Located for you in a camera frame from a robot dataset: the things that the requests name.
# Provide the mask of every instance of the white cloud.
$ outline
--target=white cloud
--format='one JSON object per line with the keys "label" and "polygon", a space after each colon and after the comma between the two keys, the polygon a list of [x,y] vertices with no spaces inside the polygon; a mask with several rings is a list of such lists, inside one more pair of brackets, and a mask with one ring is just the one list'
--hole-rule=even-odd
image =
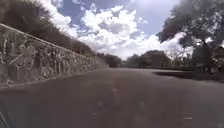
{"label": "white cloud", "polygon": [[57,8],[63,7],[63,0],[52,0],[53,5],[55,5]]}
{"label": "white cloud", "polygon": [[148,36],[139,30],[140,24],[146,24],[143,18],[137,18],[137,11],[125,10],[123,6],[115,6],[97,12],[92,4],[89,10],[82,7],[83,25],[88,29],[71,24],[71,17],[58,12],[57,6],[51,0],[39,0],[52,15],[51,21],[63,32],[86,42],[98,52],[110,53],[126,59],[133,54],[143,54],[149,50],[166,50],[169,44],[176,43],[180,36],[160,44],[155,35]]}
{"label": "white cloud", "polygon": [[115,6],[114,8],[112,8],[111,10],[113,12],[117,12],[117,11],[120,11],[124,6]]}
{"label": "white cloud", "polygon": [[149,5],[167,5],[170,3],[177,3],[180,0],[130,0],[130,3],[134,3],[134,4],[140,4],[140,5],[145,5],[145,6],[149,6]]}
{"label": "white cloud", "polygon": [[63,2],[63,0],[36,0],[40,2],[43,7],[49,10],[51,15],[51,21],[58,27],[62,32],[68,33],[73,37],[77,37],[77,29],[79,28],[77,25],[70,26],[71,17],[64,16],[58,12],[57,6],[54,2],[59,1]]}
{"label": "white cloud", "polygon": [[74,4],[81,4],[81,0],[72,0]]}
{"label": "white cloud", "polygon": [[161,44],[155,35],[148,36],[138,29],[138,25],[146,24],[143,18],[136,18],[136,11],[129,12],[122,6],[116,6],[99,13],[93,9],[86,10],[82,21],[89,28],[89,33],[79,37],[98,52],[110,53],[126,59],[133,54],[143,54],[149,50],[167,50],[170,44],[178,42],[181,35]]}
{"label": "white cloud", "polygon": [[80,10],[81,10],[81,11],[85,11],[85,10],[86,10],[86,8],[85,8],[85,7],[83,7],[83,6],[80,6]]}

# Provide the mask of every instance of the sky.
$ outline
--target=sky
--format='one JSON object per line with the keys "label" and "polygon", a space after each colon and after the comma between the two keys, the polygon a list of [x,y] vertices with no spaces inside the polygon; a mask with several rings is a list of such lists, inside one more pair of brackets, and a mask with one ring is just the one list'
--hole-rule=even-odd
{"label": "sky", "polygon": [[149,50],[167,50],[181,38],[164,43],[156,34],[180,0],[38,0],[62,32],[94,51],[122,59]]}

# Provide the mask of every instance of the retaining wall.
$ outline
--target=retaining wall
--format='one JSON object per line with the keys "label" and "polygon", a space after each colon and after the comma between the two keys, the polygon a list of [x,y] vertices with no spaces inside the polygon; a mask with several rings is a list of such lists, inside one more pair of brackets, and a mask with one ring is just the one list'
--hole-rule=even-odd
{"label": "retaining wall", "polygon": [[102,62],[0,24],[0,85],[42,81],[106,67]]}

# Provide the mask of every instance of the tree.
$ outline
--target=tree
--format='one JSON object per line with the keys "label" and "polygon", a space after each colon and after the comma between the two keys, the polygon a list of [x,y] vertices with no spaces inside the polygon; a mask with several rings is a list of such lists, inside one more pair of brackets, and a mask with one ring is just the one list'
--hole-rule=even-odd
{"label": "tree", "polygon": [[166,68],[169,66],[170,59],[164,51],[148,51],[141,56],[142,64],[147,64],[152,68]]}
{"label": "tree", "polygon": [[186,57],[183,57],[183,67],[184,68],[194,68],[192,56],[190,54],[187,54]]}
{"label": "tree", "polygon": [[224,48],[222,46],[214,49],[213,57],[219,72],[224,72]]}
{"label": "tree", "polygon": [[97,56],[101,58],[105,63],[109,65],[111,68],[118,68],[122,65],[122,60],[118,56],[98,53]]}
{"label": "tree", "polygon": [[194,49],[192,53],[192,60],[195,66],[203,65],[203,50],[202,46],[198,46]]}
{"label": "tree", "polygon": [[178,33],[182,47],[202,46],[203,64],[210,71],[212,48],[222,44],[224,39],[224,1],[222,0],[182,0],[171,11],[162,32],[161,42],[174,38]]}
{"label": "tree", "polygon": [[172,68],[180,69],[183,66],[183,58],[177,57],[172,60]]}
{"label": "tree", "polygon": [[1,23],[73,52],[95,57],[89,46],[61,32],[49,18],[49,12],[34,0],[0,0]]}
{"label": "tree", "polygon": [[129,68],[167,68],[170,66],[170,59],[164,51],[148,51],[141,56],[133,55],[126,61]]}
{"label": "tree", "polygon": [[183,48],[179,44],[171,44],[168,47],[168,51],[166,51],[166,54],[168,57],[170,57],[172,60],[176,58],[183,58],[187,54],[190,53],[191,49],[190,48]]}
{"label": "tree", "polygon": [[133,56],[127,58],[125,62],[125,67],[127,68],[140,68],[140,56],[134,54]]}

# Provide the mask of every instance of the vegetation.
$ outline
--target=vegetation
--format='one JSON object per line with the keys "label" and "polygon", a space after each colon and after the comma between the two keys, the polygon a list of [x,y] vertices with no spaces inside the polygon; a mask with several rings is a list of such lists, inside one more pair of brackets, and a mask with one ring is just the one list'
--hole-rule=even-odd
{"label": "vegetation", "polygon": [[122,66],[122,60],[118,56],[98,53],[97,56],[107,63],[111,68],[118,68]]}
{"label": "vegetation", "polygon": [[1,23],[76,53],[95,56],[87,45],[62,33],[49,18],[49,12],[32,0],[0,0]]}
{"label": "vegetation", "polygon": [[201,62],[204,69],[211,72],[213,50],[223,43],[224,39],[224,1],[223,0],[182,0],[158,33],[161,42],[174,38],[178,33],[183,37],[179,44],[201,51],[200,57],[195,54],[194,60]]}
{"label": "vegetation", "polygon": [[170,59],[164,51],[148,51],[141,56],[133,55],[127,59],[129,68],[168,68]]}

